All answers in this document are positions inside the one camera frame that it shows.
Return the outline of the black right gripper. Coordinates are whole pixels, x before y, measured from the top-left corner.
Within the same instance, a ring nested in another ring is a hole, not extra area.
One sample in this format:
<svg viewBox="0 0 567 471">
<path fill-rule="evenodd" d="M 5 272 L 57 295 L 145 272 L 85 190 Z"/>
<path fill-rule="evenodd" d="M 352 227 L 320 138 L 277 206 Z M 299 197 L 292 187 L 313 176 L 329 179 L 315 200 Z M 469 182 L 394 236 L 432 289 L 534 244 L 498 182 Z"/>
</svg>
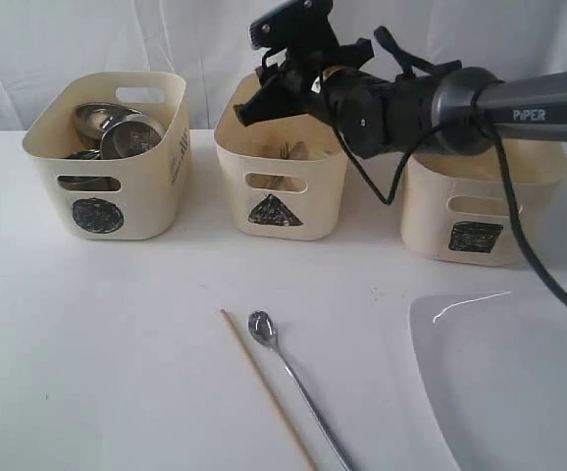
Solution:
<svg viewBox="0 0 567 471">
<path fill-rule="evenodd" d="M 327 69 L 358 70 L 373 57 L 367 38 L 329 49 L 267 49 L 258 68 L 260 88 L 247 102 L 233 106 L 235 115 L 249 127 L 305 114 L 312 107 L 312 86 L 326 78 Z"/>
</svg>

